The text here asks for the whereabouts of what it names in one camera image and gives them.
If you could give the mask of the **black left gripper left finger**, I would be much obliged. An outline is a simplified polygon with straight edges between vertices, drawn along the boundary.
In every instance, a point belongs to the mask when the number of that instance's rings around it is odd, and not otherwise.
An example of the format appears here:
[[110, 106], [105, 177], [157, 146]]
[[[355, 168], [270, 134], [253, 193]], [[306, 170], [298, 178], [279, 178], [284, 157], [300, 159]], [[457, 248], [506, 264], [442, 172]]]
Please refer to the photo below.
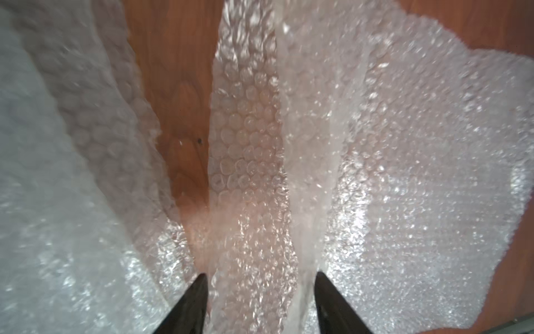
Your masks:
[[203, 334], [208, 302], [207, 274], [199, 274], [153, 334]]

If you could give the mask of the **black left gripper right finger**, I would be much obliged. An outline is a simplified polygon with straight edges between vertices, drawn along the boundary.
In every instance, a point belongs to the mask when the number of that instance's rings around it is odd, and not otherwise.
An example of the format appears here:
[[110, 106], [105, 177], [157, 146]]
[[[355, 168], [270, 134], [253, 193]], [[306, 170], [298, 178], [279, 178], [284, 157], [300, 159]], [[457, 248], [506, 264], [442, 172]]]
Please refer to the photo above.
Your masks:
[[315, 278], [314, 299], [320, 334], [372, 334], [322, 271]]

